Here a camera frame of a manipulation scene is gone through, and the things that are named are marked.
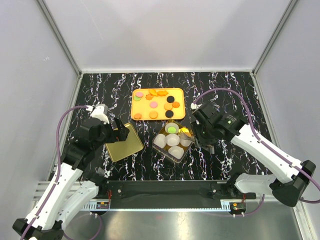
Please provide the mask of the green pink round cookie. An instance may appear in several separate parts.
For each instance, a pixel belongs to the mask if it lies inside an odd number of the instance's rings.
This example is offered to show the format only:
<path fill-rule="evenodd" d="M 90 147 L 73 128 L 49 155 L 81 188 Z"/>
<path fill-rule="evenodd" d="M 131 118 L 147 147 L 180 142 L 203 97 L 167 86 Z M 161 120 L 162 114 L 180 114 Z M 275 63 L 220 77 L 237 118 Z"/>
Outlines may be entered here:
<path fill-rule="evenodd" d="M 167 128 L 167 132 L 169 134 L 175 134 L 176 133 L 176 128 L 173 127 L 173 126 L 170 126 L 170 127 Z"/>

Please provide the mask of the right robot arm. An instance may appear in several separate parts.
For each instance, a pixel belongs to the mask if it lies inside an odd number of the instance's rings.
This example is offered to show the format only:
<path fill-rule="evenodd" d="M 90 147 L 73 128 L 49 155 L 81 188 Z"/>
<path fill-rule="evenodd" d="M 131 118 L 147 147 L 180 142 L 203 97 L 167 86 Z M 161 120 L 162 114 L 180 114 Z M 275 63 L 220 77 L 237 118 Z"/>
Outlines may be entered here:
<path fill-rule="evenodd" d="M 191 128 L 197 147 L 209 147 L 225 140 L 245 150 L 271 171 L 271 175 L 266 176 L 241 173 L 232 177 L 227 185 L 230 197 L 265 194 L 273 195 L 288 207 L 297 205 L 315 172 L 312 161 L 301 161 L 286 154 L 233 111 L 221 114 L 215 110 L 195 110 L 192 115 L 196 119 Z"/>

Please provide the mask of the orange round cookie bottom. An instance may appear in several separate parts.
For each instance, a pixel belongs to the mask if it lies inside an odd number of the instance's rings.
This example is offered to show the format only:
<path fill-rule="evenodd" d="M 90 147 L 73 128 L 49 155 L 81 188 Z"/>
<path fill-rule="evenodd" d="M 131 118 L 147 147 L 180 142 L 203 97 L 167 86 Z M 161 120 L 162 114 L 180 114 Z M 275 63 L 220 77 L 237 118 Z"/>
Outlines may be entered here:
<path fill-rule="evenodd" d="M 151 111 L 151 112 L 149 113 L 149 117 L 150 117 L 151 119 L 156 119 L 156 118 L 158 117 L 158 112 L 155 111 L 155 110 Z"/>

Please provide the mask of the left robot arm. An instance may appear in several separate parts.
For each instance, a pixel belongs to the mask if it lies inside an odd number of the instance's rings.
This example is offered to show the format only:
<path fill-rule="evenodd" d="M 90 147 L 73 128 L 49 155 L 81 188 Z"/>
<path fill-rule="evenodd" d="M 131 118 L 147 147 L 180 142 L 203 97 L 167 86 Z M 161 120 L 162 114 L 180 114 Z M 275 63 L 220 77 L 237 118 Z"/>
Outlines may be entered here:
<path fill-rule="evenodd" d="M 25 218 L 16 219 L 12 226 L 22 240 L 62 239 L 67 226 L 84 205 L 108 193 L 104 178 L 93 176 L 72 196 L 67 196 L 103 145 L 127 140 L 129 129 L 118 118 L 114 121 L 116 129 L 101 117 L 90 117 L 79 125 L 74 139 L 64 148 L 44 194 L 33 210 Z"/>

